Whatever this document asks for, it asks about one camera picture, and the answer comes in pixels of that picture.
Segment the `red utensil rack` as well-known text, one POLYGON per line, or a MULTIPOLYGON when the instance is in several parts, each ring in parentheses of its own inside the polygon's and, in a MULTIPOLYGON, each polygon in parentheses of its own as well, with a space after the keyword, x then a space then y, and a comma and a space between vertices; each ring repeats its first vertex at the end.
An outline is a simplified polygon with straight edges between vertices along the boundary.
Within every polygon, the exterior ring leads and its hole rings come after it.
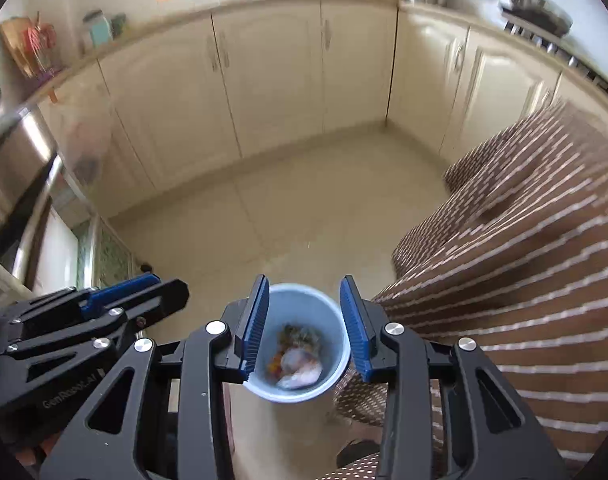
POLYGON ((37 12, 34 18, 14 16, 0 24, 3 43, 26 79, 52 76, 63 68, 57 33, 37 12))

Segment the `black wok with lid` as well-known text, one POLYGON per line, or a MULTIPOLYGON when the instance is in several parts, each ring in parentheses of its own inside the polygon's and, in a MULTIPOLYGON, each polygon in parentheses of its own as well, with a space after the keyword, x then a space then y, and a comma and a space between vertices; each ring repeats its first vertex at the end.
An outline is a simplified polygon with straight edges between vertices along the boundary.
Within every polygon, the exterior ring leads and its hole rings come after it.
POLYGON ((559 38, 566 36, 573 25, 569 14, 549 0, 510 0, 502 11, 559 38))

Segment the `black gas stove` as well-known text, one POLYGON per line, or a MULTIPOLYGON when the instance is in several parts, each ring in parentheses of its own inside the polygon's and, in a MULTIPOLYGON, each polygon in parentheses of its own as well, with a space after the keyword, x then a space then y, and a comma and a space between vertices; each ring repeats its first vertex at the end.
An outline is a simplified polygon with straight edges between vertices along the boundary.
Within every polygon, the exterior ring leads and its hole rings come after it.
POLYGON ((546 32, 545 29, 531 22, 518 18, 505 6, 501 6, 500 9, 502 9, 502 17, 506 20, 505 32, 508 32, 511 36, 521 37, 530 44, 534 44, 537 49, 544 50, 547 54, 558 58, 563 64, 575 70, 608 96, 608 78, 587 62, 586 58, 582 58, 581 55, 578 55, 565 44, 560 37, 552 35, 551 32, 546 32))

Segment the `snack wrapper pile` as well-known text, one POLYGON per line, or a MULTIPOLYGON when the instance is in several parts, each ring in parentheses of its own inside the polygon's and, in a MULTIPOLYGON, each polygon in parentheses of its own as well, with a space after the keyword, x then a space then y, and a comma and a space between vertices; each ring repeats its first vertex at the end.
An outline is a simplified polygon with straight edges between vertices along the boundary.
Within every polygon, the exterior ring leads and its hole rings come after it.
POLYGON ((313 386, 321 377, 321 335, 305 325, 285 324, 279 331, 278 350, 266 367, 277 388, 287 391, 313 386))

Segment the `steel rice cooker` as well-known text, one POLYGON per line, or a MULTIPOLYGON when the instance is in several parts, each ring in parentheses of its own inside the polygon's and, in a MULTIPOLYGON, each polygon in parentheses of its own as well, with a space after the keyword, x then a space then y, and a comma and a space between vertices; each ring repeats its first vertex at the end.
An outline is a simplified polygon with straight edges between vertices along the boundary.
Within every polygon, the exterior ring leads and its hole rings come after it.
POLYGON ((57 152, 57 143, 36 102, 0 112, 0 225, 57 152))

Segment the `light blue trash bin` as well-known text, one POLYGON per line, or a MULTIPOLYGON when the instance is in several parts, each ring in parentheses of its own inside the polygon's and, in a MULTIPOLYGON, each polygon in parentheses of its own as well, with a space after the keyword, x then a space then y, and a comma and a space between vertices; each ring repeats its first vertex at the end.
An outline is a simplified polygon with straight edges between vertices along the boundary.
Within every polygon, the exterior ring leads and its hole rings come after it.
POLYGON ((307 402, 339 381, 350 355, 333 299, 306 285, 271 285, 255 368, 244 388, 273 403, 307 402))

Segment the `brown polka dot tablecloth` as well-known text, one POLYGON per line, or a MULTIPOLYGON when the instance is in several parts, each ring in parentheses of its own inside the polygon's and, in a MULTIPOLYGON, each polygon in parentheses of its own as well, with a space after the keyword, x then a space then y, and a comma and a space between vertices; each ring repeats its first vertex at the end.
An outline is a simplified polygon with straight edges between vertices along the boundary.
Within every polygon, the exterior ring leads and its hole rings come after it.
POLYGON ((375 371, 335 404, 379 426, 340 479, 608 479, 608 136, 566 101, 450 166, 449 196, 365 301, 375 371))

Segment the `clear jar with lid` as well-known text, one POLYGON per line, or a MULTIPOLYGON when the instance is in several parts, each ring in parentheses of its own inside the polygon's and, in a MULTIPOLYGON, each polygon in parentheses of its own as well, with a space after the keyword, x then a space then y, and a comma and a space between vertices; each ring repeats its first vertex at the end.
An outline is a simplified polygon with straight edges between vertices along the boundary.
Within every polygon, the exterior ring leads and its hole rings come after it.
POLYGON ((82 19, 83 50, 90 51, 113 40, 112 23, 100 9, 88 12, 82 19))

